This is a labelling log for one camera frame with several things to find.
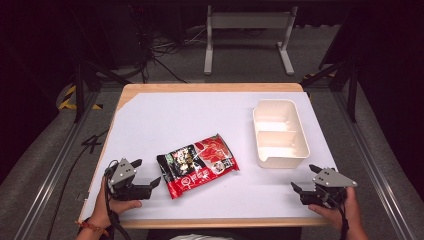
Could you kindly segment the aluminium floor rail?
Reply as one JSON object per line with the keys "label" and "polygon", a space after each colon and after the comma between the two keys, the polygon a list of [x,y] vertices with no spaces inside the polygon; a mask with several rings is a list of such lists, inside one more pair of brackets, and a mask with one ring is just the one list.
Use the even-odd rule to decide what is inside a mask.
{"label": "aluminium floor rail", "polygon": [[343,118],[347,122],[359,151],[362,155],[363,165],[373,183],[379,199],[389,217],[389,220],[400,240],[417,240],[416,235],[409,227],[398,201],[383,172],[374,162],[374,158],[366,144],[365,138],[358,125],[353,123],[347,110],[347,102],[341,93],[334,93],[333,98],[342,112]]}
{"label": "aluminium floor rail", "polygon": [[20,203],[22,216],[12,240],[30,239],[70,159],[76,138],[90,112],[89,107],[97,97],[98,92],[87,94],[83,101],[86,110],[78,121],[75,121],[76,111],[60,110],[15,166],[14,176],[19,180],[15,184],[18,192],[13,203]]}

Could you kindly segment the black metal stand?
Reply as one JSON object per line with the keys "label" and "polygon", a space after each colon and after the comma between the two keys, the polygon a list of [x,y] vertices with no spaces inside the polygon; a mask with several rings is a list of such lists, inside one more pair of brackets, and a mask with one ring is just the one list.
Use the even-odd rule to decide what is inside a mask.
{"label": "black metal stand", "polygon": [[96,75],[97,72],[105,75],[113,81],[125,86],[129,81],[118,76],[106,68],[99,66],[91,61],[78,57],[75,63],[75,80],[76,86],[76,117],[74,122],[78,123],[87,109],[86,100],[84,97],[84,88],[88,87],[91,92],[97,92],[101,88],[100,78]]}
{"label": "black metal stand", "polygon": [[347,113],[350,120],[356,123],[356,95],[357,95],[357,69],[353,60],[342,61],[340,63],[332,64],[331,66],[319,71],[316,74],[305,75],[300,85],[307,87],[318,80],[333,74],[334,77],[330,81],[328,87],[332,92],[340,92],[345,85],[348,85],[347,96]]}

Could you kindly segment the person's right hand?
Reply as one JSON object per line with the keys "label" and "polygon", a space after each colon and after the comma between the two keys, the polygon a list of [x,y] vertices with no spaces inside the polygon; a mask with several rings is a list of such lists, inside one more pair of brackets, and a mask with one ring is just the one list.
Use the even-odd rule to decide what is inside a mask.
{"label": "person's right hand", "polygon": [[[344,202],[345,216],[348,220],[349,232],[353,232],[362,228],[360,208],[356,199],[355,189],[347,187],[346,191],[347,199]],[[331,210],[314,204],[309,205],[308,209],[324,217],[337,230],[342,228],[342,216],[338,210]]]}

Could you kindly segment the white metal stand frame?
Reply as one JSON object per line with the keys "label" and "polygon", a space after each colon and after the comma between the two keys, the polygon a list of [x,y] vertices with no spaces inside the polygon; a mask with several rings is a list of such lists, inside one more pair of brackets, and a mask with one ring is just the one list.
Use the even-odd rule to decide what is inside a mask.
{"label": "white metal stand frame", "polygon": [[214,29],[283,29],[284,38],[276,44],[286,74],[292,76],[294,68],[288,55],[288,42],[297,16],[297,7],[281,12],[214,12],[207,7],[206,50],[204,74],[212,74]]}

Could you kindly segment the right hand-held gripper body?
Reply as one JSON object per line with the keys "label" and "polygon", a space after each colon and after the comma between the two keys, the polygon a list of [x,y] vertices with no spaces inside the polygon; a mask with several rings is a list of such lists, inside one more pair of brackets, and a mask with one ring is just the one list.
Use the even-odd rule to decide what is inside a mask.
{"label": "right hand-held gripper body", "polygon": [[347,187],[356,187],[357,182],[337,172],[334,168],[322,168],[312,178],[315,184],[313,191],[302,191],[299,194],[303,205],[315,204],[328,209],[340,207],[347,198]]}

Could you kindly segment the person's left hand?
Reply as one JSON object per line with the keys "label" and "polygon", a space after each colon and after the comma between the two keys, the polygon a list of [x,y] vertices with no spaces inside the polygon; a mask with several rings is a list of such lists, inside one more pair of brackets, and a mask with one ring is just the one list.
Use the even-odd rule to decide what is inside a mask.
{"label": "person's left hand", "polygon": [[140,200],[108,200],[106,194],[105,179],[102,179],[101,188],[96,198],[94,210],[88,220],[88,223],[95,227],[106,229],[111,225],[108,210],[111,210],[116,214],[122,214],[128,210],[142,207],[142,202]]}

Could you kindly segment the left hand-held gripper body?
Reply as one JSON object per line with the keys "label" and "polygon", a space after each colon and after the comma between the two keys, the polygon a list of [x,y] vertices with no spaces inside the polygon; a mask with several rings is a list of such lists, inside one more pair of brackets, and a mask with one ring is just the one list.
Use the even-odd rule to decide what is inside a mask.
{"label": "left hand-held gripper body", "polygon": [[113,160],[105,170],[107,189],[115,200],[144,200],[151,196],[149,185],[133,183],[137,168],[134,168],[131,163],[126,158]]}

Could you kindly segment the yellow black hazard tape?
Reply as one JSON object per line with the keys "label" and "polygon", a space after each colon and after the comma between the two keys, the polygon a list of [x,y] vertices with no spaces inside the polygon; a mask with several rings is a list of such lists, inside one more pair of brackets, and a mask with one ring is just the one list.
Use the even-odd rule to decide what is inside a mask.
{"label": "yellow black hazard tape", "polygon": [[71,98],[75,92],[76,92],[76,86],[74,84],[71,84],[68,90],[66,91],[62,102],[58,106],[60,110],[62,109],[76,110],[77,109],[77,105],[71,103]]}

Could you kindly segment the person's white clothing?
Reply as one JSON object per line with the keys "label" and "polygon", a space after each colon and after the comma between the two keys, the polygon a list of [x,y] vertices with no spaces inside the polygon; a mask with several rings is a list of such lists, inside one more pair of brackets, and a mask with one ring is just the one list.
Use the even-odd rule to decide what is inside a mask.
{"label": "person's white clothing", "polygon": [[235,240],[235,239],[231,237],[223,237],[223,236],[187,234],[187,235],[175,236],[170,238],[169,240]]}

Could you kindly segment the cream plastic divided box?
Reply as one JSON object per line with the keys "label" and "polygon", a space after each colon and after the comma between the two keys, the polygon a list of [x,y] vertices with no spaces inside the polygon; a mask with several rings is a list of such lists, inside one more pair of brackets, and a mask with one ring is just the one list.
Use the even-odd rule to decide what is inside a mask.
{"label": "cream plastic divided box", "polygon": [[289,99],[262,99],[253,110],[262,168],[294,169],[310,155],[296,104]]}

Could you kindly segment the red and black snack packet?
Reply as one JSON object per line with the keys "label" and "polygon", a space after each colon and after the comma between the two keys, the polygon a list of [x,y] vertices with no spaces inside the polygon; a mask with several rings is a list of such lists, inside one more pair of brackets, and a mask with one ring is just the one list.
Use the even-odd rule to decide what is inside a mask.
{"label": "red and black snack packet", "polygon": [[219,134],[158,155],[157,162],[172,199],[239,170],[235,157]]}

